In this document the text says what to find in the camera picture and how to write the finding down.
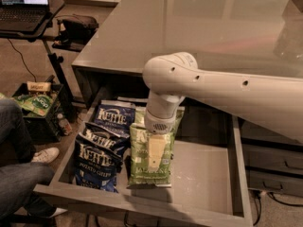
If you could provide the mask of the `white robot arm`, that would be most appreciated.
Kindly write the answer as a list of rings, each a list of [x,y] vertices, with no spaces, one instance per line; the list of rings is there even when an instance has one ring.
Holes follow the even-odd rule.
[[[188,97],[303,142],[302,79],[205,71],[187,52],[148,60],[142,77],[150,89],[144,123],[152,133],[170,132]]]

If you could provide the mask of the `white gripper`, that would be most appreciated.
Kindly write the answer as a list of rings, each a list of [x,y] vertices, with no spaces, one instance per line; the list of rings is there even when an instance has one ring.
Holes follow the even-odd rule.
[[[146,112],[144,116],[145,128],[153,134],[148,140],[148,168],[158,168],[160,166],[166,139],[161,134],[169,133],[175,123],[176,114],[171,118],[159,118]]]

